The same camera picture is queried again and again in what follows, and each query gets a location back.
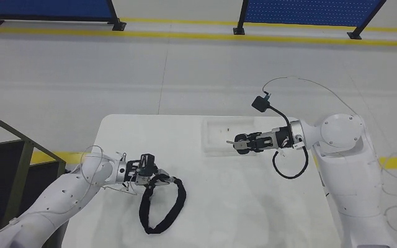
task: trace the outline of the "cable connector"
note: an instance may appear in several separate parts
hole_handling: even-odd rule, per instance
[[[266,91],[265,94],[265,97],[257,96],[254,102],[251,104],[251,106],[262,113],[264,113],[270,107],[269,98],[271,94]]]
[[[279,154],[280,154],[281,156],[287,157],[287,156],[285,155],[285,152],[283,151],[283,149],[279,148],[279,149],[277,149],[277,151],[279,152]]]

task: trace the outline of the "blue partition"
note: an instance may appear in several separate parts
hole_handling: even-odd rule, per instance
[[[0,0],[0,19],[75,20],[121,24],[112,0]]]
[[[241,22],[349,26],[364,29],[385,1],[244,0],[235,34],[244,33]]]

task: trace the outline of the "black cable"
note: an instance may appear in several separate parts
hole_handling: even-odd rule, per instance
[[[292,137],[292,128],[291,128],[290,121],[288,120],[288,118],[287,118],[282,112],[278,111],[276,108],[273,108],[272,106],[269,106],[269,109],[271,109],[271,110],[273,110],[274,112],[276,112],[277,114],[279,114],[281,117],[284,118],[285,122],[287,122],[288,138],[289,138],[288,143],[292,146],[292,144],[293,144],[293,137]]]
[[[277,166],[275,165],[275,157],[277,157],[277,155],[278,155],[278,153],[279,153],[278,151],[276,151],[276,152],[274,153],[273,160],[272,160],[272,161],[273,161],[273,167],[274,167],[275,171],[277,171],[277,173],[278,173],[279,175],[281,175],[281,176],[282,176],[283,178],[285,178],[285,179],[295,179],[295,178],[301,176],[301,175],[305,172],[305,170],[306,170],[306,168],[308,167],[308,164],[309,164],[309,154],[308,154],[308,151],[306,150],[306,147],[305,147],[305,146],[303,147],[303,152],[305,153],[305,157],[306,157],[305,165],[303,166],[302,170],[301,170],[297,175],[294,175],[294,176],[290,177],[290,176],[287,176],[287,175],[282,174],[282,173],[279,171],[279,169],[277,168]]]

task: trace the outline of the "coiled black cable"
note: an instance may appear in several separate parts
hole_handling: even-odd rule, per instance
[[[308,164],[309,164],[309,154],[308,154],[308,151],[307,151],[307,149],[306,149],[305,146],[303,147],[303,152],[305,153],[305,157],[306,157],[305,165],[303,166],[302,170],[301,170],[297,175],[294,175],[294,176],[290,177],[290,176],[288,176],[288,175],[282,174],[282,173],[279,171],[279,169],[277,168],[277,166],[275,165],[275,157],[277,157],[277,155],[278,155],[278,153],[279,153],[278,151],[276,151],[276,152],[274,153],[273,160],[272,160],[272,162],[273,162],[273,167],[274,167],[275,171],[276,171],[279,175],[281,175],[283,178],[285,178],[285,179],[295,179],[295,178],[301,176],[301,175],[305,172],[305,170],[306,170],[306,168],[308,167]]]

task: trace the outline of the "thin wire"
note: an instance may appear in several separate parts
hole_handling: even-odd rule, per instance
[[[89,185],[88,185],[87,190],[84,192],[83,197],[81,197],[80,200],[78,200],[78,202],[81,202],[81,201],[84,199],[84,197],[86,197],[87,192],[89,191],[89,189],[90,189],[90,187],[91,187],[91,185],[92,185],[92,180],[94,179],[95,173],[97,172],[97,170],[98,170],[98,168],[99,168],[99,166],[100,166],[100,164],[101,164],[101,162],[102,162],[102,159],[103,159],[103,157],[104,157],[104,150],[103,150],[100,146],[97,146],[97,145],[92,145],[92,146],[87,147],[87,148],[84,150],[84,152],[86,152],[86,151],[87,151],[89,148],[91,148],[91,147],[98,147],[98,148],[100,149],[100,161],[99,161],[99,163],[98,163],[97,169],[96,169],[95,172],[94,172],[94,175],[92,176],[91,181],[89,182]],[[34,215],[34,214],[37,214],[37,213],[38,213],[38,214],[40,214],[40,213],[53,213],[53,214],[56,214],[56,215],[63,215],[63,214],[65,214],[65,213],[69,212],[70,210],[72,210],[75,206],[76,206],[76,205],[73,205],[70,209],[68,209],[68,210],[66,210],[66,211],[64,211],[64,212],[61,212],[61,213],[55,212],[55,211],[50,211],[50,210],[47,210],[47,211],[35,211],[35,212],[27,213],[27,214],[22,214],[22,215],[20,215],[18,218],[14,218],[14,219],[18,220],[18,219],[21,218],[21,217],[28,216],[28,215]],[[5,230],[8,226],[10,226],[10,225],[8,224],[8,225],[5,226],[4,228],[2,228],[2,229],[0,230],[0,232],[3,231],[3,230]]]
[[[330,93],[332,93],[333,95],[335,95],[335,96],[336,96],[348,109],[350,109],[353,113],[355,113],[355,114],[361,119],[362,122],[364,122],[364,121],[362,120],[361,116],[360,116],[359,114],[357,114],[357,112],[356,112],[352,107],[350,107],[349,104],[347,104],[345,101],[343,101],[334,91],[332,91],[331,89],[327,88],[326,86],[323,86],[322,84],[320,84],[320,83],[318,83],[318,82],[314,82],[314,81],[309,80],[309,79],[300,78],[300,77],[277,77],[277,78],[274,78],[274,79],[268,81],[267,83],[265,83],[265,85],[263,85],[263,87],[262,87],[262,92],[265,92],[265,86],[268,85],[270,82],[272,82],[272,81],[274,81],[274,80],[278,80],[278,79],[288,79],[288,78],[295,78],[295,79],[302,80],[302,81],[312,82],[313,84],[316,84],[316,85],[321,86],[322,88],[328,90]],[[397,176],[393,175],[389,170],[387,170],[387,169],[385,168],[387,162],[389,161],[389,159],[390,159],[391,157],[395,156],[395,155],[397,154],[397,152],[391,153],[391,154],[386,158],[386,160],[384,161],[384,163],[381,164],[380,161],[379,161],[379,158],[378,158],[378,156],[377,156],[377,152],[376,152],[376,150],[375,150],[375,147],[373,147],[373,146],[370,144],[369,139],[368,139],[368,137],[367,137],[367,132],[366,132],[365,130],[364,130],[364,135],[365,135],[365,138],[366,138],[366,140],[367,140],[367,142],[368,142],[368,145],[369,145],[370,149],[372,150],[372,152],[374,153],[374,155],[375,155],[375,157],[376,157],[376,159],[377,159],[378,165],[381,167],[381,172],[382,172],[382,171],[385,171],[387,174],[389,174],[389,175],[391,175],[392,177],[394,177],[394,178],[397,179]],[[383,190],[383,192],[385,192],[385,193],[388,194],[388,195],[392,195],[392,196],[396,196],[396,197],[397,197],[397,195],[387,192],[387,191],[383,188],[383,184],[382,184],[382,190]],[[384,212],[384,215],[386,216],[387,211],[390,210],[391,208],[394,208],[394,207],[397,208],[397,206],[391,206],[391,207],[387,208],[387,209],[385,210],[385,212]],[[397,232],[397,229],[391,226],[391,224],[389,223],[388,219],[387,219],[387,224],[389,225],[389,227],[390,227],[392,230],[394,230],[394,231]]]
[[[389,218],[388,218],[388,216],[387,216],[387,212],[388,212],[389,210],[391,210],[392,208],[397,208],[397,206],[389,206],[389,207],[385,210],[385,213],[384,213],[383,215],[386,217],[387,225],[388,225],[392,230],[394,230],[394,231],[397,232],[397,229],[394,228],[394,227],[390,224]]]
[[[268,81],[267,83],[265,83],[265,85],[262,87],[262,92],[265,93],[265,87],[266,85],[268,85],[270,82],[274,81],[274,80],[278,80],[278,79],[287,79],[288,77],[277,77],[277,78],[273,78],[272,80]]]
[[[131,187],[131,189],[135,193],[135,195],[138,195],[138,193],[136,193],[134,188],[132,187],[132,184],[131,184],[132,178],[133,178],[133,176],[130,177],[130,181],[128,182],[128,186]]]
[[[107,189],[107,188],[109,188],[109,189],[111,189],[111,190],[115,190],[115,191],[118,191],[118,192],[121,192],[121,193],[127,193],[127,194],[130,194],[130,195],[138,195],[137,193],[130,193],[130,192],[127,192],[127,191],[123,191],[123,188],[121,188],[121,189],[116,189],[116,188],[112,188],[112,187],[110,187],[110,186],[105,186],[105,187],[102,187],[104,190],[105,189]]]

